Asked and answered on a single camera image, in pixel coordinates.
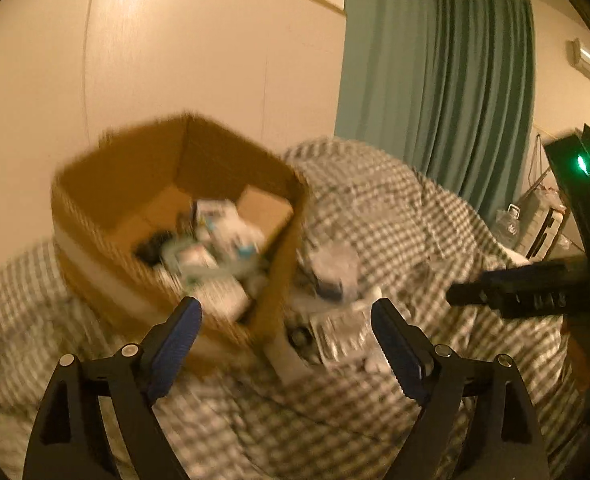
green light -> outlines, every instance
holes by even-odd
[[[578,166],[580,170],[584,171],[588,175],[588,168],[584,162],[584,158],[582,158],[582,155],[578,155]]]

gray checkered bedding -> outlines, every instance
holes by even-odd
[[[508,263],[482,220],[455,195],[359,142],[318,140],[286,160],[312,187],[305,248],[345,240],[360,253],[361,290],[379,285],[434,343],[472,358],[514,357],[547,448],[559,451],[551,460],[555,475],[581,438],[566,442],[582,399],[565,364],[561,321],[507,322],[489,309],[451,308],[444,300],[452,281]],[[0,271],[0,464],[11,478],[21,477],[36,407],[59,356],[95,358],[122,344],[66,288],[51,241]],[[104,408],[122,476],[133,478],[110,403]],[[442,478],[471,408],[462,403]],[[203,382],[183,374],[155,413],[193,479],[366,480],[383,476],[418,409],[391,373],[349,366],[285,388],[262,364]]]

green curtain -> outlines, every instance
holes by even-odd
[[[345,11],[335,134],[415,165],[433,97],[427,71],[435,55],[437,0],[345,0]]]
[[[459,194],[487,221],[518,190],[533,110],[529,0],[346,0],[336,135]]]

blue gripper pad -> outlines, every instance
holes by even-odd
[[[426,368],[432,364],[432,358],[424,348],[417,349],[420,354],[418,356],[411,346],[411,343],[415,341],[408,340],[409,336],[412,340],[418,339],[419,334],[412,330],[420,329],[407,324],[395,306],[387,299],[373,303],[371,326],[405,396],[415,399],[420,406],[423,406],[429,399],[430,392],[422,380],[426,375]]]
[[[147,364],[150,404],[168,394],[186,354],[193,346],[201,326],[201,305],[195,298],[184,298],[162,325],[154,326],[142,341],[145,352],[152,352]]]

open cardboard box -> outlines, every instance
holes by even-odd
[[[138,342],[180,301],[132,255],[198,198],[236,201],[247,185],[280,196],[293,216],[267,249],[269,284],[242,323],[204,315],[189,355],[199,374],[226,367],[283,326],[308,189],[276,156],[220,124],[185,115],[108,134],[60,171],[52,213],[64,278],[118,332]]]

